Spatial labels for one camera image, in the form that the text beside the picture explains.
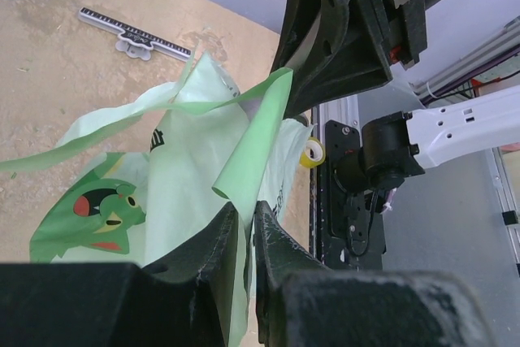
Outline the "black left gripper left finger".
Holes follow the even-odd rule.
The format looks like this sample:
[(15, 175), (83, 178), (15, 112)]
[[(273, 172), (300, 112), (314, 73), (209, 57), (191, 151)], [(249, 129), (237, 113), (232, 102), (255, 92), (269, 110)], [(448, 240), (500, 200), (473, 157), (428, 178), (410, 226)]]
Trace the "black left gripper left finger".
[(198, 234), (129, 262), (4, 263), (4, 346), (225, 346), (239, 215), (227, 203)]

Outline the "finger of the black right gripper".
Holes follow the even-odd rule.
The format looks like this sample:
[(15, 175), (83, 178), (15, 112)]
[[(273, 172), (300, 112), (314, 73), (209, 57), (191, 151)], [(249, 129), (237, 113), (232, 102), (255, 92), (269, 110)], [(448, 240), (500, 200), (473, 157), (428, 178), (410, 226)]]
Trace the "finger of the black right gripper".
[(287, 0), (272, 68), (293, 70), (285, 117), (391, 80), (383, 0)]

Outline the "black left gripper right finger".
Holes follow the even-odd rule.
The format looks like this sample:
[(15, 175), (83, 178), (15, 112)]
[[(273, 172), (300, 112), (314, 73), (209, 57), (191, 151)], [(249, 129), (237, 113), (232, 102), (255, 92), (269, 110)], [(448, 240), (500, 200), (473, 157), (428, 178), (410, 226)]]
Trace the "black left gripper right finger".
[(381, 270), (334, 270), (254, 212), (266, 346), (516, 346), (519, 275), (500, 199), (399, 200)]

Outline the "green cat litter bag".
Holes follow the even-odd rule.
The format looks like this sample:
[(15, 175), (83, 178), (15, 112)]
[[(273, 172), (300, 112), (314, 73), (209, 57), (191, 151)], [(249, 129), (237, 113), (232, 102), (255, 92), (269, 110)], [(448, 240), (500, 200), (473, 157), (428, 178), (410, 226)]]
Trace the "green cat litter bag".
[(255, 204), (282, 219), (311, 129), (284, 117), (293, 71), (281, 68), (241, 93), (208, 54), (181, 77), (135, 102), (77, 119), (50, 151), (4, 161), (34, 171), (67, 160), (122, 132), (143, 114), (164, 111), (144, 153), (98, 155), (56, 202), (29, 242), (32, 262), (130, 261), (145, 266), (205, 228), (231, 203), (240, 222), (231, 265), (230, 346), (248, 325)]

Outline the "black white bag sealing strip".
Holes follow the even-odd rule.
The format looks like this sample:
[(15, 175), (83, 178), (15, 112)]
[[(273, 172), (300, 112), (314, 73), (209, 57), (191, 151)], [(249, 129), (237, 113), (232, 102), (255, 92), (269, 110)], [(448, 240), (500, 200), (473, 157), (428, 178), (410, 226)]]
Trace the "black white bag sealing strip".
[(192, 51), (124, 22), (82, 7), (78, 19), (117, 36), (115, 48), (132, 59), (149, 61), (153, 51), (186, 62)]

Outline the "silver metal scoop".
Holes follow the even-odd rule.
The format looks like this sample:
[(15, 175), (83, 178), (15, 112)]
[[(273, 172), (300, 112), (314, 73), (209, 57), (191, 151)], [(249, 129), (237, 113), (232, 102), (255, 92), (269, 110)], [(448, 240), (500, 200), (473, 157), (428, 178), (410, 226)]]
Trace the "silver metal scoop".
[(319, 25), (321, 21), (321, 13), (319, 12), (316, 15), (316, 18), (313, 22), (313, 24), (310, 27), (310, 30), (305, 35), (305, 38), (300, 43), (300, 45), (297, 47), (296, 51), (292, 54), (290, 59), (286, 62), (284, 65), (285, 67), (288, 67), (295, 72), (300, 69), (306, 62), (310, 51), (312, 50), (314, 43), (316, 41), (316, 37), (318, 35), (319, 31)]

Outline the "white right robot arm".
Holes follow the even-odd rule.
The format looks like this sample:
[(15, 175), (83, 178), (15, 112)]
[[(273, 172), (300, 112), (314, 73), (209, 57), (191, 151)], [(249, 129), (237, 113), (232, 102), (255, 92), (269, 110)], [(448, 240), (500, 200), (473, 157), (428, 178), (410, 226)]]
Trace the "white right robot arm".
[[(382, 87), (391, 67), (427, 48), (426, 12), (440, 0), (287, 0), (274, 68), (293, 71), (285, 114)], [(331, 166), (345, 191), (394, 189), (452, 159), (514, 142), (519, 90), (396, 113), (362, 129), (362, 147)]]

